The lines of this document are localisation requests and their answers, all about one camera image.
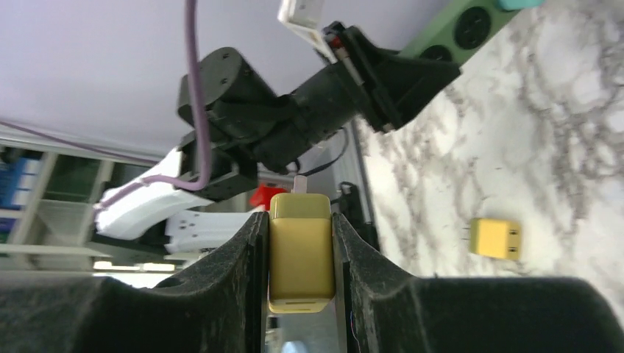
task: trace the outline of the green block with black holes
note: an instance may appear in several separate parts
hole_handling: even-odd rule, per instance
[[[400,53],[463,65],[519,11],[498,0],[452,0]]]

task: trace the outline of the white marble surface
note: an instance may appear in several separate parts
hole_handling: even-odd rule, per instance
[[[624,1],[520,13],[418,118],[360,124],[380,242],[420,276],[583,277],[624,319]],[[468,252],[518,220],[519,262]]]

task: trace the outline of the black cable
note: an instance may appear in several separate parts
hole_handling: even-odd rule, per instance
[[[310,175],[320,173],[324,171],[325,169],[329,168],[330,166],[332,166],[334,163],[336,163],[340,159],[340,157],[344,156],[344,154],[347,153],[347,147],[349,147],[349,135],[347,134],[347,131],[344,129],[344,127],[341,127],[340,130],[342,130],[342,135],[344,136],[344,145],[342,145],[342,150],[340,151],[338,156],[325,164],[321,164],[318,167],[315,167],[315,168],[310,169],[309,171],[306,171],[305,173],[299,173],[299,175],[304,176],[304,177],[309,177]],[[299,168],[301,168],[299,160],[295,160],[295,164],[298,165]]]

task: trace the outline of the yellow box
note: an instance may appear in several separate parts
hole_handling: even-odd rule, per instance
[[[470,221],[470,251],[504,260],[520,258],[522,229],[517,222],[492,218]]]
[[[330,200],[280,193],[269,211],[269,309],[317,313],[334,297]]]

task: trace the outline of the teal object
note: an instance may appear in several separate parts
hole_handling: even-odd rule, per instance
[[[498,0],[498,4],[504,10],[514,11],[539,6],[544,4],[544,0]]]

